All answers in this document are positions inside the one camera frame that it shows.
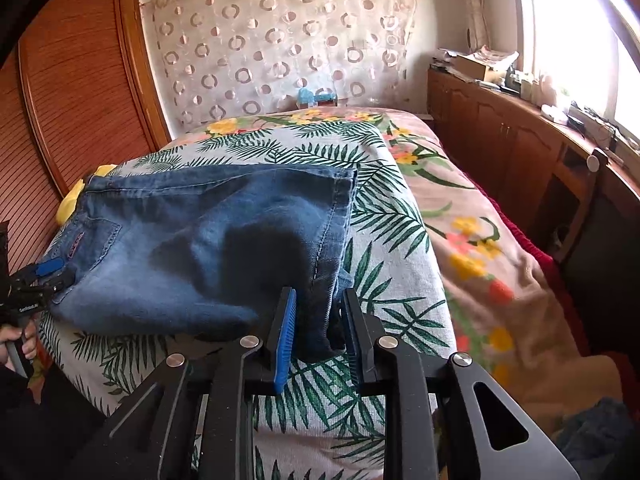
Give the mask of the person's left hand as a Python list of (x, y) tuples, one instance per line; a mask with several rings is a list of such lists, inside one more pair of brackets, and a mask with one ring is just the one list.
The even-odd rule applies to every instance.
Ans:
[(35, 359), (37, 353), (37, 330), (34, 320), (29, 320), (24, 327), (15, 327), (9, 324), (3, 324), (0, 330), (0, 361), (1, 365), (9, 370), (15, 370), (12, 358), (9, 355), (6, 343), (8, 341), (16, 342), (22, 350), (24, 357), (29, 361)]

